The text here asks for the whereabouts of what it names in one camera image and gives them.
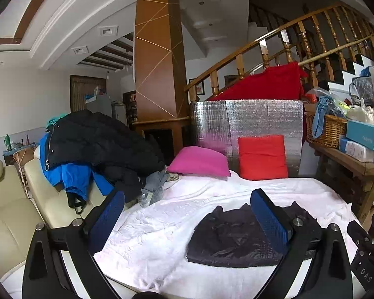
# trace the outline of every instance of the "wooden chair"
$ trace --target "wooden chair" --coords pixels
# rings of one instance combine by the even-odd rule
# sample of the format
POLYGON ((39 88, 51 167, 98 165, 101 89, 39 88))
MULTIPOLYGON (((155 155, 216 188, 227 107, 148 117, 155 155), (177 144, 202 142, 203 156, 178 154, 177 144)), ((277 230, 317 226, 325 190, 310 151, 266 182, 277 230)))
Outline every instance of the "wooden chair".
POLYGON ((19 174, 21 176, 23 189, 28 199, 30 199, 29 194, 28 194, 29 186, 28 186, 28 181, 26 180, 26 177, 25 177, 24 167, 26 163, 28 163, 30 160, 33 160, 34 151, 35 151, 35 147, 25 148, 25 149, 19 150, 13 155, 15 162, 17 162, 18 164, 19 174))

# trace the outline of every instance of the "tissue box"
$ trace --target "tissue box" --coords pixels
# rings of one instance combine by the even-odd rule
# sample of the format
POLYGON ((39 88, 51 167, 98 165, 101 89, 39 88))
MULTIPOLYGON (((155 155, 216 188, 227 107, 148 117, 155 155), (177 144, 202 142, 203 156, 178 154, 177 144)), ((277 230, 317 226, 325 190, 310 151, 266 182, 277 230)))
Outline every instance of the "tissue box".
POLYGON ((339 150, 360 162, 374 163, 374 150, 347 138, 339 139, 339 150))
POLYGON ((348 120, 346 137, 374 150, 374 125, 348 120))

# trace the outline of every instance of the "wicker basket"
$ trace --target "wicker basket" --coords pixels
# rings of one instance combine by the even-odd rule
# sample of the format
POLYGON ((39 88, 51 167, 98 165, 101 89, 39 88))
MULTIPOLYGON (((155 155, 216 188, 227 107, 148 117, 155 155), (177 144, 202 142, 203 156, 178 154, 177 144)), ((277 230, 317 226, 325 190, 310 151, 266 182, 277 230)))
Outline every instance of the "wicker basket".
POLYGON ((324 116, 324 127, 320 137, 313 139, 311 127, 314 118, 314 112, 306 112, 306 139, 311 143, 316 143, 321 146, 338 148, 339 136, 346 135, 346 119, 339 118, 333 115, 324 116))

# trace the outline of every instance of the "picture frame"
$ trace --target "picture frame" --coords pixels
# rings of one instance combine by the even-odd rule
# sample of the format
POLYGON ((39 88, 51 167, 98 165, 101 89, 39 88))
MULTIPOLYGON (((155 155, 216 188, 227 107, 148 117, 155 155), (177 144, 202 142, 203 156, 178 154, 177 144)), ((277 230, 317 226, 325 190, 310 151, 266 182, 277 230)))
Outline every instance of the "picture frame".
MULTIPOLYGON (((191 78, 188 80, 189 83, 191 83, 195 78, 191 78)), ((196 85, 196 95, 204 95, 205 94, 205 87, 204 82, 201 81, 196 85)))
POLYGON ((233 82, 238 75, 225 75, 224 76, 224 85, 228 86, 231 82, 233 82))

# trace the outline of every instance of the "wooden staircase railing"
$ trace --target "wooden staircase railing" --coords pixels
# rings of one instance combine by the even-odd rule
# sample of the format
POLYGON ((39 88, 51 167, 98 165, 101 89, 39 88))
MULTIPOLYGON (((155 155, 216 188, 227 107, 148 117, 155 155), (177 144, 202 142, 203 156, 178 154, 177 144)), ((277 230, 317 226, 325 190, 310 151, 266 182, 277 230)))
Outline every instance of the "wooden staircase railing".
POLYGON ((299 49, 299 47, 301 47, 302 51, 305 54, 303 56, 303 53, 298 52, 298 55, 300 58, 300 62, 298 64, 300 67, 308 65, 308 68, 309 68, 308 83, 310 84, 311 87, 318 86, 315 62, 319 60, 324 60, 325 62, 325 65, 326 65, 325 70, 327 74, 327 79, 330 81, 334 81, 333 69, 331 67, 331 62, 329 60, 329 56, 331 54, 336 53, 338 55, 340 68, 345 71, 347 70, 347 65, 346 65, 346 59, 342 53, 343 49, 348 49, 349 56, 352 61, 355 61, 355 49, 358 53, 361 53, 364 56, 374 59, 374 28, 372 27, 372 25, 368 22, 367 19, 364 18, 364 16, 359 14, 357 11, 351 9, 349 6, 346 6, 344 4, 335 4, 332 6, 328 6, 326 8, 316 10, 314 12, 310 12, 295 20, 284 23, 278 28, 273 29, 269 33, 246 44, 245 46, 236 50, 234 53, 228 55, 221 61, 217 62, 215 65, 207 69, 201 75, 196 77, 191 83, 187 84, 184 87, 184 91, 188 91, 189 93, 190 101, 191 102, 197 101, 196 85, 209 77, 210 77, 210 84, 212 86, 212 93, 214 95, 218 95, 219 93, 224 91, 227 87, 229 87, 230 85, 219 90, 217 73, 219 69, 225 67, 227 64, 231 63, 234 60, 236 60, 238 77, 234 82, 232 82, 232 84, 243 79, 245 76, 249 75, 252 69, 245 72, 243 55, 244 53, 246 53, 247 51, 250 51, 251 49, 255 47, 260 48, 260 52, 261 52, 262 60, 263 60, 262 64, 265 69, 270 66, 270 61, 272 59, 274 59, 276 61, 276 64, 278 64, 278 59, 282 54, 285 54, 287 63, 292 63, 293 62, 293 59, 291 56, 292 45, 290 43, 287 29, 294 28, 294 27, 296 27, 296 30, 298 32, 298 37, 299 37, 299 41, 295 44, 297 46, 297 50, 299 49), (334 25, 332 23, 332 20, 329 14, 330 12, 334 13, 338 21, 338 25, 340 26, 341 31, 343 33, 345 44, 342 44, 342 45, 340 44, 340 38, 338 37, 334 29, 334 25), (343 17, 345 17, 349 25, 351 33, 354 37, 353 41, 350 41, 347 35, 346 29, 341 19, 340 12, 342 12, 341 14, 343 15, 343 17), (319 21, 318 21, 319 16, 325 17, 326 23, 328 24, 328 30, 331 31, 331 34, 332 34, 332 37, 335 43, 335 48, 333 49, 327 50, 326 48, 324 38, 322 36, 320 26, 319 26, 319 21), (320 41, 321 51, 322 51, 321 54, 316 55, 316 53, 314 53, 312 48, 310 47, 310 44, 307 38, 307 32, 306 32, 306 29, 303 23, 304 21, 311 21, 313 23, 316 34, 320 41), (266 41, 274 37, 275 35, 281 36, 284 49, 279 51, 275 55, 269 56, 266 41))
MULTIPOLYGON (((280 25, 285 25, 286 23, 290 22, 290 20, 280 16, 279 14, 268 11, 252 2, 249 3, 249 19, 251 22, 256 22, 259 27, 266 27, 268 31, 272 31, 274 28, 280 27, 280 25)), ((297 25, 287 28, 286 32, 290 43, 295 44, 299 42, 297 25)), ((308 37, 310 49, 312 51, 317 51, 317 44, 314 39, 314 34, 308 30, 306 31, 306 34, 308 37)), ((297 53, 299 54, 300 52, 300 46, 297 46, 297 53)))

